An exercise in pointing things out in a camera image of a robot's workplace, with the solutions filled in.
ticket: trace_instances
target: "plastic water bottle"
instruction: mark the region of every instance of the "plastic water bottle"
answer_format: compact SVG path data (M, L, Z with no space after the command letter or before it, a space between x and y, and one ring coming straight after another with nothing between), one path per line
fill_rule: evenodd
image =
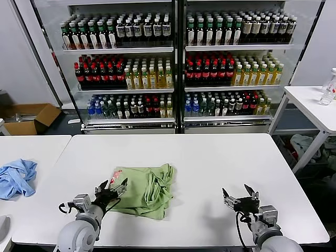
M187 100L184 106L184 117L190 117L190 116L191 116L191 104L190 101Z
M336 97L336 67L331 69L332 78L329 81L324 94L321 97L320 104L329 105Z

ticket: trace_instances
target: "yellow juice bottle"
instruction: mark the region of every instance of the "yellow juice bottle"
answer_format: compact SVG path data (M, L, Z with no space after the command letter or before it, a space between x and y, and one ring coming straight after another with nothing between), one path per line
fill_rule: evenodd
M231 86L239 86L239 83L240 83L240 79L242 77L242 65L239 64L237 65L237 69L235 70L233 76L232 76L232 83L231 83Z
M250 78L248 79L248 85L249 86L256 85L256 79L257 79L257 75L258 75L258 68L259 68L258 64L254 64L253 65L253 69L250 72Z
M272 85L279 85L280 84L280 79L282 76L282 70L284 68L284 64L279 64L278 70L273 74L273 78L271 81Z
M264 79L264 85L271 85L273 74L274 74L275 64L271 63L268 68L268 72Z
M157 88L158 80L156 78L156 72L154 71L154 67L149 68L149 80L151 88Z

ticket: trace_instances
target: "refrigerator shelf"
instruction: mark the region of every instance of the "refrigerator shelf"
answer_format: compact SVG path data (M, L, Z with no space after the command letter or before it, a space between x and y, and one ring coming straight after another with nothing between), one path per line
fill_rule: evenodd
M79 94L83 95L111 95L111 94L122 94L122 93L173 93L173 88L161 88L161 89L117 89L117 90L85 90L77 91Z
M228 87L186 87L186 92L205 92L205 91L233 91L233 90L265 90L278 89L280 85L260 85L260 86L228 86Z
M174 47L134 47L134 48L109 48L109 49L82 49L82 50L63 50L64 54L144 54L144 53L171 53Z

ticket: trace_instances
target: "clothing pile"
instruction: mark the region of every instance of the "clothing pile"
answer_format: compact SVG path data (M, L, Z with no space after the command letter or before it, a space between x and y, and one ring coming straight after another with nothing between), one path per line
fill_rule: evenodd
M127 190L111 211L163 219L165 209L173 198L173 175L174 168L169 164L160 167L117 167L109 186L120 184L127 178Z

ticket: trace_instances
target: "red bottle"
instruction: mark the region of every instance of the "red bottle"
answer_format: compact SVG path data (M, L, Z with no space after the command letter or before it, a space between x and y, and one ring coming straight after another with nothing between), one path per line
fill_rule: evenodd
M85 76L83 70L79 68L77 62L75 63L75 75L80 84L83 84L85 82Z

